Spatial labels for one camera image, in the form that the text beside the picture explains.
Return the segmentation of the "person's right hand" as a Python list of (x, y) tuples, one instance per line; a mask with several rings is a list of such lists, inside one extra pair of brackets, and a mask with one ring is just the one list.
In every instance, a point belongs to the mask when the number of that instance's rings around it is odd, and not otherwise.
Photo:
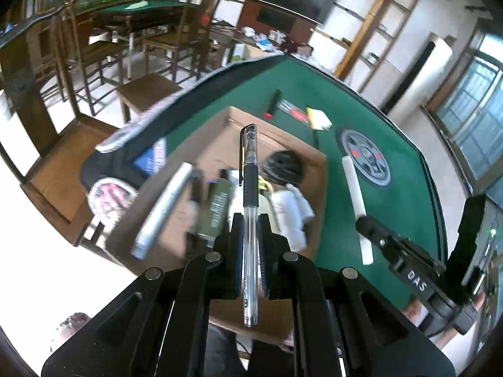
[[(475, 308), (477, 309), (477, 311), (480, 311), (480, 309), (482, 308), (484, 300), (485, 300), (485, 293), (480, 292), (475, 299)], [(422, 309), (423, 305), (415, 297), (412, 296), (411, 299), (409, 300), (408, 305), (406, 306), (405, 309), (401, 311), (401, 313), (405, 317), (407, 317), (407, 319), (410, 322), (416, 324), (419, 322)], [(433, 342), (440, 350), (442, 350), (458, 334), (459, 333), (454, 328), (444, 330), (439, 335), (433, 338)]]

